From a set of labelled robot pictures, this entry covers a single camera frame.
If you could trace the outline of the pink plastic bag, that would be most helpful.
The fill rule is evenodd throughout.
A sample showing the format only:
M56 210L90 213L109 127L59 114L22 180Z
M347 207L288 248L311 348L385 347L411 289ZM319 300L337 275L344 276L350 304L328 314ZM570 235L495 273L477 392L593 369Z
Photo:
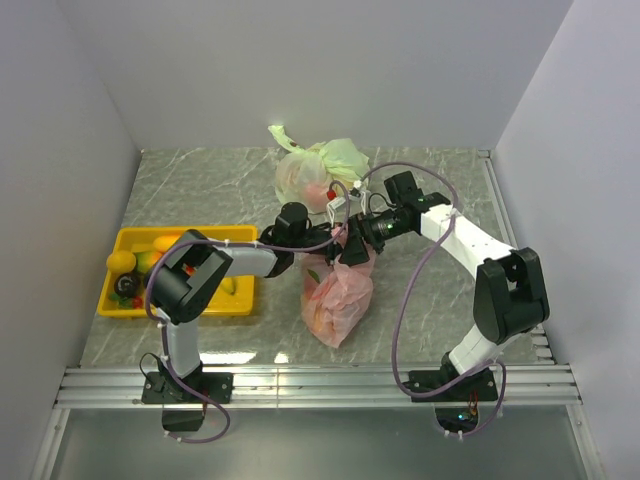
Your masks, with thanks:
M370 246L365 248L369 259L354 266L339 259L328 265L319 254L306 254L300 261L302 320L329 347L338 348L369 308L377 255Z

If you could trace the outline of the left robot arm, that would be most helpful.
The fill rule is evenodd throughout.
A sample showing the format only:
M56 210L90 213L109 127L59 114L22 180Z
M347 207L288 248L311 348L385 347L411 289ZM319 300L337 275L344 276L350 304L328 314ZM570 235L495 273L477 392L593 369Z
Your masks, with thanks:
M182 234L144 278L145 311L161 328L158 367L168 393L180 402L205 398L197 320L224 279L275 278L297 253L332 255L345 228L314 226L306 207L292 202L256 241L213 240L196 229Z

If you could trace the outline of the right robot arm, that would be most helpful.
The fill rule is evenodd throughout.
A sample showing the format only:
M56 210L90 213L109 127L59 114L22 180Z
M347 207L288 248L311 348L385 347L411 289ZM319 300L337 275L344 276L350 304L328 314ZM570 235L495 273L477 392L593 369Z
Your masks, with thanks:
M387 178L384 187L389 207L350 217L342 259L357 265L370 250L381 252L387 241L414 232L444 249L471 275L474 324L445 355L440 375L444 394L462 399L475 387L474 374L497 360L513 339L548 319L540 258L533 249L503 243L466 219L454 195L424 193L409 171Z

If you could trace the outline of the green plastic bag with fruits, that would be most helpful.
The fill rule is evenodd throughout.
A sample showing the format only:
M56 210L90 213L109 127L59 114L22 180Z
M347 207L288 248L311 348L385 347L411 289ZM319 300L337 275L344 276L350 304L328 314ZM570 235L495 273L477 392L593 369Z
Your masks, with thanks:
M349 138L320 142L304 148L291 139L282 125L268 131L286 151L275 171L274 189L282 204L299 202L312 214L321 214L329 202L332 181L347 189L369 170L369 157Z

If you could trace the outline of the yellow banana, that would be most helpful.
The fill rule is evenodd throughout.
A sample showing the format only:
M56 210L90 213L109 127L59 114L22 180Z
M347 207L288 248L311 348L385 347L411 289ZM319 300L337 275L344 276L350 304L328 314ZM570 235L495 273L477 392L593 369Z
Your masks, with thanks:
M224 277L220 284L219 289L227 295L233 296L236 293L236 282L233 277Z

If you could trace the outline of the yellow mango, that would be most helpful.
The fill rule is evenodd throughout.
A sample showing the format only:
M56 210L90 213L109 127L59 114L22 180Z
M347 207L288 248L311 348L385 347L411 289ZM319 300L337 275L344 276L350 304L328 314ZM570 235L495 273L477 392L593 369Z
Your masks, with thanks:
M179 234L158 236L152 241L152 247L160 253L166 253L180 238Z

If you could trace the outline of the red green mango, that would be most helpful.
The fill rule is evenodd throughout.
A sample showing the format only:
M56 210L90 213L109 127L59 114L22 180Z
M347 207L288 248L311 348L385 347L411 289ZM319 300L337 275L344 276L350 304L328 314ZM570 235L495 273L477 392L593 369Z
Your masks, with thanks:
M156 250L135 252L135 271L140 275L145 275L154 267L162 256L163 254Z

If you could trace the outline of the yellow plastic tray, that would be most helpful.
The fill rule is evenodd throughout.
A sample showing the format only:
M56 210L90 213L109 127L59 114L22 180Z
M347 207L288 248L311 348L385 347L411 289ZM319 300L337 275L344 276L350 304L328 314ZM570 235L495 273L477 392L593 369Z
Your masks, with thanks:
M132 253L152 251L152 241L162 235L181 235L186 226L169 227L127 227L120 230L116 237L112 253L126 250ZM145 290L141 289L134 298L119 297L114 293L114 282L118 274L108 271L105 276L97 313L111 318L140 318L146 315L143 300ZM246 316L254 305L255 278L252 276L233 277L236 282L236 293L227 295L218 288L204 311L206 316Z

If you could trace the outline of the dark mangosteen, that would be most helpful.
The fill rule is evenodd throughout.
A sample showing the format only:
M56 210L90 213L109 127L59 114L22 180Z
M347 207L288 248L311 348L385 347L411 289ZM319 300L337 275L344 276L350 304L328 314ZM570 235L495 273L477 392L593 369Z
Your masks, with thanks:
M123 298L136 297L141 288L141 277L133 272L119 275L114 282L114 293Z

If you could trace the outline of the yellow lemon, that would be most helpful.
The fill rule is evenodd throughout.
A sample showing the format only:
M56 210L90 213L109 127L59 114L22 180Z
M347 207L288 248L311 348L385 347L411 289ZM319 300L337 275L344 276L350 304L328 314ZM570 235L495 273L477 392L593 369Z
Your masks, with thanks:
M134 253L119 250L111 253L106 260L106 267L113 274L130 273L136 269L137 258Z

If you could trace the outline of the right side aluminium rail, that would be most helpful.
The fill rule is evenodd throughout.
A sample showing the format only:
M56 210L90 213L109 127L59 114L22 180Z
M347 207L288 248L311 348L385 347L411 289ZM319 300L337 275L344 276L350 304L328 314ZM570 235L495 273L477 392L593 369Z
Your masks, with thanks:
M478 150L477 156L482 164L483 174L485 176L485 180L488 185L489 193L492 199L494 211L496 213L496 217L497 217L500 232L503 238L503 242L508 243L512 246L516 246L517 241L516 241L514 231L508 216L506 204L504 202L504 199L498 184L498 179L493 167L492 151Z

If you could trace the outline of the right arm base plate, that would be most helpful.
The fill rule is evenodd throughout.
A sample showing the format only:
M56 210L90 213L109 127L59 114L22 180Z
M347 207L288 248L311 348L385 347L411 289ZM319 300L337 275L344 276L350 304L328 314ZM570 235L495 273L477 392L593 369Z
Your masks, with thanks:
M429 393L458 378L455 369L441 366L438 370L411 370L408 380L403 383L416 394ZM463 378L443 393L427 399L414 399L414 402L460 403L467 401L496 401L498 390L493 372L489 368Z

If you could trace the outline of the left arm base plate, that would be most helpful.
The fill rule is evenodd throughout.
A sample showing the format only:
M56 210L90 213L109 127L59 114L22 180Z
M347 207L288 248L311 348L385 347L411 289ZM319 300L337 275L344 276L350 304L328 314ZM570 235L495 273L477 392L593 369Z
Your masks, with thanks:
M219 404L228 404L233 389L233 375L229 372L193 372L183 382L201 395ZM162 370L147 374L142 391L143 404L187 404L201 399L179 386L171 375Z

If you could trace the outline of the aluminium mounting rail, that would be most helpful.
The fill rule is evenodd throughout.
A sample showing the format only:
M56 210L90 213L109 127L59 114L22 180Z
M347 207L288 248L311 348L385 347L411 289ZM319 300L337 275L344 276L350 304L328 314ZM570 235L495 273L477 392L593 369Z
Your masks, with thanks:
M381 365L329 367L224 365L233 374L228 409L328 409L413 407ZM142 402L143 375L135 368L81 368L65 372L56 409L159 409ZM507 371L506 406L580 405L582 398L566 365L516 365Z

